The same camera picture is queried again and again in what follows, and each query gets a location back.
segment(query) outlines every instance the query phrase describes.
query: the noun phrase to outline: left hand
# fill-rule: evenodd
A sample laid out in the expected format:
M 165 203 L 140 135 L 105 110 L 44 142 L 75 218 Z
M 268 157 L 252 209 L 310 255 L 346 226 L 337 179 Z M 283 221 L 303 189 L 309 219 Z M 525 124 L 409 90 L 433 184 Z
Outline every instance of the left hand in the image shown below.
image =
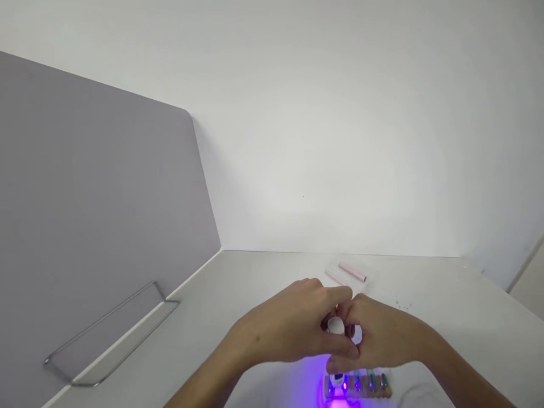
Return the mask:
M 250 366 L 318 354 L 357 359 L 359 349 L 349 337 L 324 331 L 332 316 L 346 317 L 342 304 L 351 297 L 347 286 L 325 288 L 316 278 L 297 280 L 238 320 L 224 341 L 241 346 Z

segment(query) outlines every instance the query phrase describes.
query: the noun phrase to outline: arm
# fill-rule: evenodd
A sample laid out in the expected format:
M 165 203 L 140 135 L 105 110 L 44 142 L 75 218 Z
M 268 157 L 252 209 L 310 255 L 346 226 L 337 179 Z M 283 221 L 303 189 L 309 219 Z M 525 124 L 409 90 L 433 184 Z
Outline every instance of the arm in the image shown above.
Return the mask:
M 357 358 L 359 350 L 349 338 L 324 332 L 337 304 L 351 296 L 345 286 L 324 288 L 318 279 L 298 280 L 238 320 L 164 408 L 221 408 L 242 374 L 256 364 L 317 354 Z
M 514 407 L 433 328 L 418 318 L 358 294 L 346 306 L 345 323 L 363 328 L 358 360 L 332 356 L 329 373 L 358 368 L 397 367 L 420 361 L 456 407 Z

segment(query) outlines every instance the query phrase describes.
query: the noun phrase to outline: white wall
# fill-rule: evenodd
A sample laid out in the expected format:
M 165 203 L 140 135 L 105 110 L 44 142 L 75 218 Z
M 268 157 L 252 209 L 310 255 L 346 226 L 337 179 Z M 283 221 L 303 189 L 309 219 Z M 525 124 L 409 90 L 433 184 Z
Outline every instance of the white wall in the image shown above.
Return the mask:
M 544 245 L 525 268 L 510 295 L 544 320 Z
M 187 109 L 225 249 L 466 256 L 504 288 L 544 231 L 542 19 L 536 0 L 4 0 L 0 49 Z

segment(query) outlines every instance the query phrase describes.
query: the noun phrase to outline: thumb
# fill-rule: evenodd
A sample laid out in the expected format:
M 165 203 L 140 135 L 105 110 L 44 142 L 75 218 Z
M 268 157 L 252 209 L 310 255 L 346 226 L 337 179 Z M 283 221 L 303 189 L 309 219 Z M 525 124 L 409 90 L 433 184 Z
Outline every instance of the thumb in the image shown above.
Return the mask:
M 342 356 L 332 355 L 327 361 L 327 373 L 338 374 L 361 368 L 361 362 Z
M 342 334 L 323 332 L 319 337 L 319 354 L 333 354 L 348 359 L 357 359 L 359 349 L 350 338 Z

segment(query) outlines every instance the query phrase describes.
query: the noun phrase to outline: white surface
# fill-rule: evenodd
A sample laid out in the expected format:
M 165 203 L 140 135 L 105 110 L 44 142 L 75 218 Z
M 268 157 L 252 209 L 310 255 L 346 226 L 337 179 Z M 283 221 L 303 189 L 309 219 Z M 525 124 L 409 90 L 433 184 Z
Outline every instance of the white surface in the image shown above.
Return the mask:
M 544 231 L 537 0 L 4 0 L 0 49 L 187 109 L 224 249 L 467 256 Z
M 323 272 L 333 257 L 222 251 L 174 294 L 181 300 L 178 309 L 107 381 L 93 389 L 71 388 L 52 408 L 162 407 L 253 306 L 294 279 L 318 277 L 326 286 L 334 286 Z M 516 406 L 544 405 L 544 322 L 516 300 L 459 259 L 354 259 L 372 271 L 365 293 L 430 323 Z M 351 282 L 356 289 L 362 287 L 356 280 Z M 321 356 L 254 367 L 242 377 L 227 406 L 320 406 L 318 384 L 325 360 Z M 426 406 L 449 406 L 420 364 L 393 369 L 389 377 L 394 398 L 381 407 L 397 406 L 403 395 L 404 408 L 422 406 L 422 401 L 427 401 Z
M 544 245 L 528 264 L 510 295 L 544 320 Z

